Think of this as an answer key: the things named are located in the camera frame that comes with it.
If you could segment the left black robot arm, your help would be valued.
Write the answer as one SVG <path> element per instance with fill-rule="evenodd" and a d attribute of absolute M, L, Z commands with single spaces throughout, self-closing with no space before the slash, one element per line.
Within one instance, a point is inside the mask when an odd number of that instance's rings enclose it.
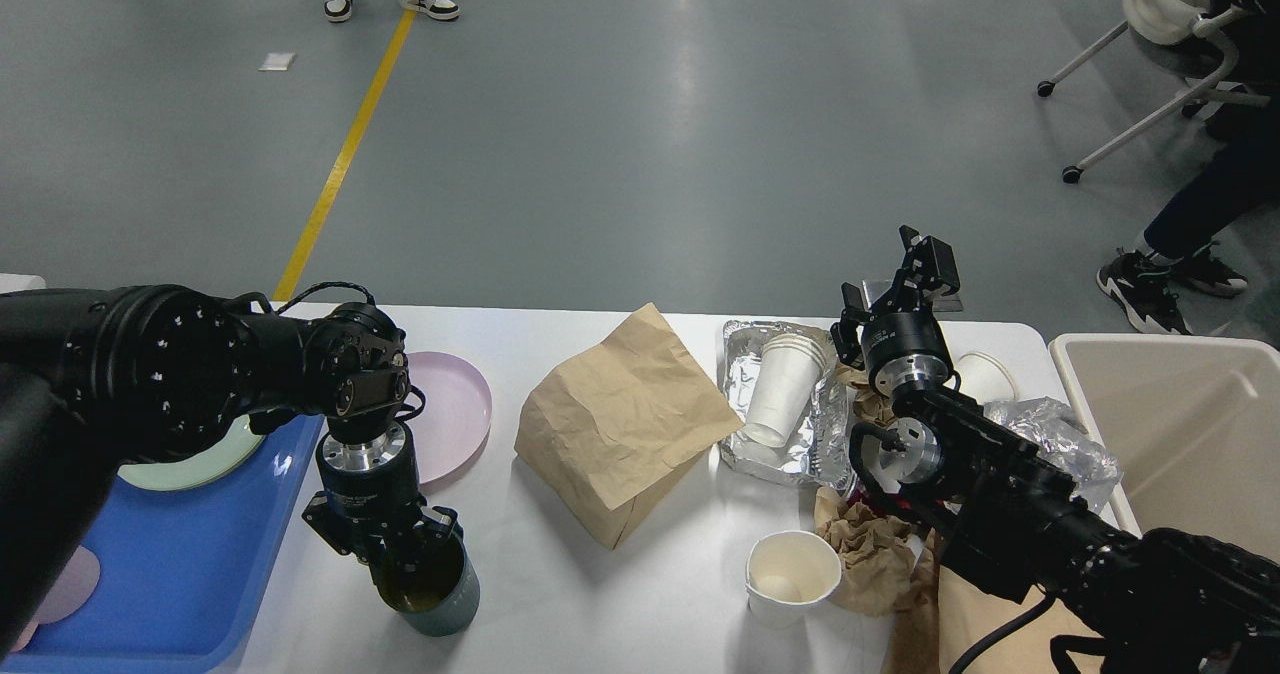
<path fill-rule="evenodd" d="M 462 572 L 465 551 L 457 512 L 420 490 L 404 340 L 367 290 L 310 320 L 259 292 L 4 294 L 3 645 L 35 619 L 122 466 L 188 460 L 239 416 L 257 436 L 326 419 L 305 519 L 367 567 L 390 607 L 425 610 L 425 576 Z"/>

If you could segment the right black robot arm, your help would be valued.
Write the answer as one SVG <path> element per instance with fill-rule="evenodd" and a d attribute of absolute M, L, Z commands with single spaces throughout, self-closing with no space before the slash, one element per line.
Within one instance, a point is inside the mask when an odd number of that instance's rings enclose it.
<path fill-rule="evenodd" d="M 954 249 L 911 226 L 899 233 L 905 256 L 888 290 L 864 308 L 858 288 L 842 286 L 831 327 L 841 363 L 863 370 L 897 418 L 895 428 L 851 425 L 852 469 L 873 504 L 936 531 L 942 565 L 964 581 L 1014 602 L 1033 587 L 1044 595 L 952 671 L 1062 604 L 1091 636 L 1050 641 L 1061 673 L 1076 670 L 1071 654 L 1102 657 L 1105 673 L 1275 673 L 1276 563 L 1172 528 L 1135 537 L 1092 513 L 1037 443 L 948 386 L 933 302 L 961 285 Z"/>

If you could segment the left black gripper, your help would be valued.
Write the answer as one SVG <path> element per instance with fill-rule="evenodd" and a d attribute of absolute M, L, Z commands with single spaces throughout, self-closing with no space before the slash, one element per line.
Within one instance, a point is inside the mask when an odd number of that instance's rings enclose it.
<path fill-rule="evenodd" d="M 323 491 L 302 519 L 339 555 L 381 564 L 387 546 L 404 536 L 406 565 L 440 565 L 456 545 L 458 513 L 422 506 L 413 437 L 394 422 L 369 443 L 324 434 L 315 451 Z"/>

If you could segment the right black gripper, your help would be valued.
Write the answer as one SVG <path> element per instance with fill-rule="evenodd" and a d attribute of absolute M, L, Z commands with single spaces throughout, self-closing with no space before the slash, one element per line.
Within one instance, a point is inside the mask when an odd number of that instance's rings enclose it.
<path fill-rule="evenodd" d="M 955 373 L 933 311 L 960 292 L 954 249 L 913 226 L 899 226 L 899 237 L 904 258 L 890 286 L 891 311 L 872 313 L 859 286 L 844 281 L 844 308 L 829 327 L 840 363 L 867 370 L 868 382 L 881 395 L 896 395 L 902 388 L 942 388 Z"/>

